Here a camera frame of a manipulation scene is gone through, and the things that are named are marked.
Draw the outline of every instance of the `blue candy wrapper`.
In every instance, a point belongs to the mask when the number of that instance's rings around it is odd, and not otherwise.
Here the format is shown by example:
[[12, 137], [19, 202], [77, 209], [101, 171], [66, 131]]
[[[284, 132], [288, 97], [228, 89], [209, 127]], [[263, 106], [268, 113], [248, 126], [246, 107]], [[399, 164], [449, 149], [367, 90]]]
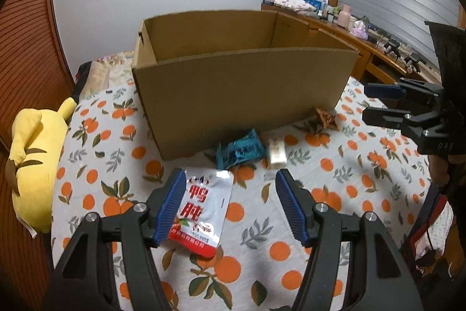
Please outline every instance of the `blue candy wrapper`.
[[222, 149], [220, 143], [218, 144], [216, 152], [217, 169], [226, 170], [234, 165], [264, 158], [265, 156], [265, 149], [260, 142], [259, 136], [257, 136], [256, 130], [251, 129], [242, 139], [229, 143], [224, 149]]

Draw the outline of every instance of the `black cable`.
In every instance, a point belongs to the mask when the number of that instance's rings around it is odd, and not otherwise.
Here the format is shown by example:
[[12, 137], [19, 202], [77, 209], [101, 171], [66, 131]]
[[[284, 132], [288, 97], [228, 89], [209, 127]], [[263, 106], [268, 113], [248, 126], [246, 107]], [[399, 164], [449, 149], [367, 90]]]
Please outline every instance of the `black cable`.
[[434, 202], [432, 204], [432, 207], [430, 208], [430, 213], [429, 213], [429, 217], [427, 218], [427, 225], [426, 225], [426, 233], [427, 233], [427, 239], [429, 240], [429, 244], [430, 244], [430, 248], [431, 250], [435, 250], [434, 249], [434, 245], [432, 244], [432, 240], [430, 240], [430, 235], [429, 235], [429, 220], [430, 218], [432, 217], [432, 214], [434, 212], [434, 209], [435, 209], [435, 202], [437, 201], [437, 197], [441, 195], [440, 192], [438, 192], [434, 198]]

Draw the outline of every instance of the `fruit patterned fabric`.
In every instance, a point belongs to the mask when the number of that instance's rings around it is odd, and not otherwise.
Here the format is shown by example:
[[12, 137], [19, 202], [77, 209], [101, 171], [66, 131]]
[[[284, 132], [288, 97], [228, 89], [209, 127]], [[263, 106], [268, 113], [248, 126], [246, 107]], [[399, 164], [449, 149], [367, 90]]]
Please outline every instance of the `fruit patterned fabric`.
[[[399, 131], [366, 126], [363, 86], [349, 79], [336, 112], [340, 131], [309, 121], [274, 131], [286, 142], [287, 168], [317, 202], [346, 214], [375, 211], [395, 243], [409, 234], [430, 185], [427, 159]], [[151, 137], [133, 80], [76, 109], [57, 170], [52, 251], [56, 264], [84, 215], [125, 212], [145, 201], [175, 167], [214, 168], [213, 151], [164, 162]], [[290, 310], [310, 249], [293, 239], [264, 161], [232, 168], [234, 185], [215, 257], [166, 241], [152, 255], [173, 310]], [[116, 287], [131, 310], [120, 243], [112, 244]], [[342, 244], [332, 309], [341, 308], [349, 247]]]

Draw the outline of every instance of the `brown star-shaped object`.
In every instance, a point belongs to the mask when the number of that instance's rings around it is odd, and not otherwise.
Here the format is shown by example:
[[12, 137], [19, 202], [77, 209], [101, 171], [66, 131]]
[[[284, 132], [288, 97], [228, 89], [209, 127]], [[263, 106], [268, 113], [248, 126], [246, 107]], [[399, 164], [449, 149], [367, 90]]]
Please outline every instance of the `brown star-shaped object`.
[[316, 108], [315, 111], [317, 112], [318, 121], [320, 124], [322, 124], [322, 127], [324, 129], [330, 128], [336, 131], [340, 131], [340, 127], [338, 126], [338, 123], [336, 122], [335, 115], [332, 115], [329, 112], [323, 111], [319, 108]]

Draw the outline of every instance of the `pink bottle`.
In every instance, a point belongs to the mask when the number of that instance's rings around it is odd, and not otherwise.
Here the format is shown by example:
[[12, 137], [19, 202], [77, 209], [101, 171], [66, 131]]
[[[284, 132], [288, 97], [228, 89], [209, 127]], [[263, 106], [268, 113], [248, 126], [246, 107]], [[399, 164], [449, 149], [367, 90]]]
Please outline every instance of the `pink bottle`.
[[346, 28], [348, 26], [348, 22], [351, 18], [351, 7], [348, 5], [343, 6], [343, 11], [340, 11], [338, 14], [338, 21], [336, 22], [340, 27]]

